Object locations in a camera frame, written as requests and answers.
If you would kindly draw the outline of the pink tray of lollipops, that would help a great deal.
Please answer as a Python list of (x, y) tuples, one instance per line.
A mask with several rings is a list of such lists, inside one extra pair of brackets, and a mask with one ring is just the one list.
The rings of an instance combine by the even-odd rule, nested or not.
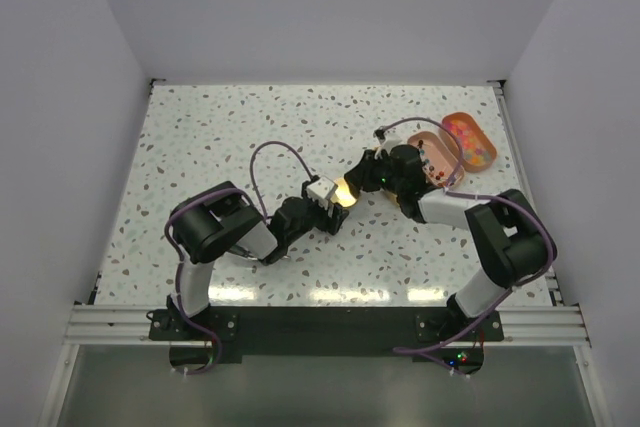
[(407, 143), (416, 147), (423, 162), (427, 180), (438, 186), (453, 189), (464, 178), (464, 170), (458, 168), (457, 159), (433, 132), (421, 131), (408, 138)]

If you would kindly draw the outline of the metal scoop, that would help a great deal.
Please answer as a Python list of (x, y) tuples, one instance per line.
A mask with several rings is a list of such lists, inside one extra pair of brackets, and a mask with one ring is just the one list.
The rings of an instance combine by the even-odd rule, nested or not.
[(290, 259), (287, 251), (278, 247), (262, 252), (252, 252), (246, 249), (240, 249), (238, 251), (238, 255), (251, 261), (257, 261), (263, 265), (271, 265), (281, 260)]

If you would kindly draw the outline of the round wooden jar lid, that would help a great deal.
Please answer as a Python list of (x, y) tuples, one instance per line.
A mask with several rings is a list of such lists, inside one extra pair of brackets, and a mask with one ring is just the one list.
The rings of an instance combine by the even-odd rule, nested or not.
[(333, 193), (332, 201), (346, 209), (353, 207), (357, 203), (358, 197), (351, 193), (345, 179), (340, 177), (336, 179), (334, 183), (337, 185), (337, 188)]

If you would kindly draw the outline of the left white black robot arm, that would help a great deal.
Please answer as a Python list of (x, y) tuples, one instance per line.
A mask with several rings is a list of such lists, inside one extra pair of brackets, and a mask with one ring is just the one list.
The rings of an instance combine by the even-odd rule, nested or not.
[(185, 339), (200, 337), (207, 327), (209, 283), (214, 263), (231, 253), (263, 265), (287, 256), (307, 233), (337, 234), (349, 212), (331, 199), (337, 185), (314, 176), (299, 197), (286, 198), (268, 217), (246, 192), (232, 182), (221, 183), (176, 206), (164, 235), (178, 254), (171, 305), (173, 329)]

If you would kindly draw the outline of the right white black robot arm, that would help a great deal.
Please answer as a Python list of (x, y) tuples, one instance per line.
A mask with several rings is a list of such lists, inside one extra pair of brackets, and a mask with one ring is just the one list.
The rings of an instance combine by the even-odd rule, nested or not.
[(448, 333), (466, 340), (480, 329), (480, 317), (513, 288), (544, 275), (557, 258), (557, 247), (521, 191), (455, 192), (428, 179), (435, 171), (418, 148), (400, 144), (389, 152), (365, 151), (344, 180), (355, 197), (384, 190), (395, 196), (405, 217), (470, 233), (480, 269), (449, 297), (445, 316)]

